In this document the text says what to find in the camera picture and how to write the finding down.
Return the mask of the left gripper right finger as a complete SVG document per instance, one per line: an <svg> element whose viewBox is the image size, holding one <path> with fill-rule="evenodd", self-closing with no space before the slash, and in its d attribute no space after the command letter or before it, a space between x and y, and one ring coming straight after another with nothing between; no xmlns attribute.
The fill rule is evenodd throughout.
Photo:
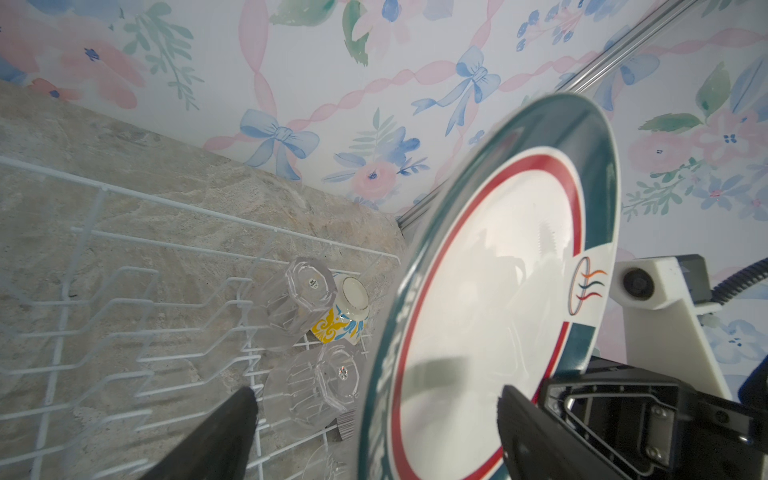
<svg viewBox="0 0 768 480"><path fill-rule="evenodd" d="M512 479L618 479L605 461L507 385L497 403L503 460Z"/></svg>

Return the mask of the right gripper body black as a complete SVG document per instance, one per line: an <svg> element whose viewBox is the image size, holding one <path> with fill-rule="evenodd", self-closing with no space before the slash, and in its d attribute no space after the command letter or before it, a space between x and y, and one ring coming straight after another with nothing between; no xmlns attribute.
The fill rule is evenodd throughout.
<svg viewBox="0 0 768 480"><path fill-rule="evenodd" d="M622 479L764 479L767 413L592 357L544 382L539 407Z"/></svg>

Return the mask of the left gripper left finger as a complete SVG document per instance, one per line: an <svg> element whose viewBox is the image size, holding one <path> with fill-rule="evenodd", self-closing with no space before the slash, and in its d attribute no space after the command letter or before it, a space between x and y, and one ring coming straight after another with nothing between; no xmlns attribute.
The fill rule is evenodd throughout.
<svg viewBox="0 0 768 480"><path fill-rule="evenodd" d="M258 423L254 391L242 387L153 466L145 479L242 479Z"/></svg>

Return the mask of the green and red rimmed plate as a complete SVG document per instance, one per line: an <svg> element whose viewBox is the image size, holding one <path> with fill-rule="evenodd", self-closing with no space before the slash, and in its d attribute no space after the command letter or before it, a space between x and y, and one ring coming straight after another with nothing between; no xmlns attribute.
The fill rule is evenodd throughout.
<svg viewBox="0 0 768 480"><path fill-rule="evenodd" d="M355 479L505 479L497 402L586 369L608 300L620 162L596 103L474 161L415 235L356 407Z"/></svg>

